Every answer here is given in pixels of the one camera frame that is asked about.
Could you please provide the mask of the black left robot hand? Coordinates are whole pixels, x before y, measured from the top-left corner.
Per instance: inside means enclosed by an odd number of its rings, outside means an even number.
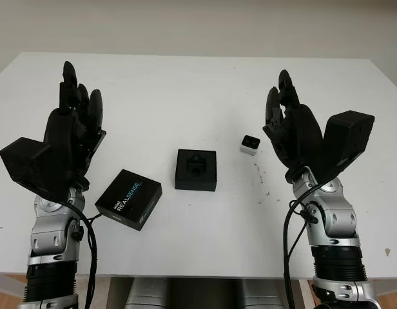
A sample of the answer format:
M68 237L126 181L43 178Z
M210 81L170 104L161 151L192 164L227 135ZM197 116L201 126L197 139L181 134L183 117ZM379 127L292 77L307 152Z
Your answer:
M88 93L77 82L73 64L63 66L59 85L59 107L48 117L44 142L50 144L61 159L63 178L68 187L87 191L90 182L85 175L92 157L106 135L102 129L103 103L99 89Z

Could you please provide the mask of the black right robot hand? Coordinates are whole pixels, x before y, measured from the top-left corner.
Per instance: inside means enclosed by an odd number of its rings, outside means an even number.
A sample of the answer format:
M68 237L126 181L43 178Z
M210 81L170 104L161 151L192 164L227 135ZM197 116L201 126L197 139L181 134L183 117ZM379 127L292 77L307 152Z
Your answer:
M320 126L310 108L300 103L287 70L280 72L278 87L269 90L263 131L278 159L287 167L287 183L296 182L321 150Z

